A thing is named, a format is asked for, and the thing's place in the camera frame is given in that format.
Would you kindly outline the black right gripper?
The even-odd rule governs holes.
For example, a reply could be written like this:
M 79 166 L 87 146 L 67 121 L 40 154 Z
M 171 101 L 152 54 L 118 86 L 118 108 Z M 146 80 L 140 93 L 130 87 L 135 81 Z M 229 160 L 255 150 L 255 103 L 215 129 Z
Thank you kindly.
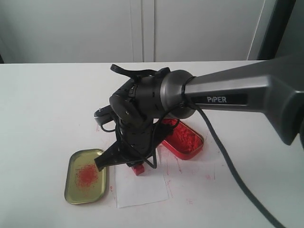
M 173 132 L 169 124 L 149 121 L 143 128 L 130 127 L 118 121 L 115 126 L 116 142 L 94 159 L 99 171 L 105 167 L 127 164 L 148 164 L 157 168 L 156 147 Z

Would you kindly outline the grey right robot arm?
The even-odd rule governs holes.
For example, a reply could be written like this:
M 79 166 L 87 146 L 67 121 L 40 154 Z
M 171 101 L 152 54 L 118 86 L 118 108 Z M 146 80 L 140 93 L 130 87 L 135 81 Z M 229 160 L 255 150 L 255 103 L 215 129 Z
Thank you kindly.
M 112 65 L 111 70 L 128 81 L 94 114 L 100 126 L 116 123 L 116 142 L 95 159 L 99 171 L 147 162 L 173 130 L 162 120 L 186 119 L 195 110 L 260 112 L 283 143 L 304 136 L 303 53 L 203 76 L 167 67 L 126 70 Z

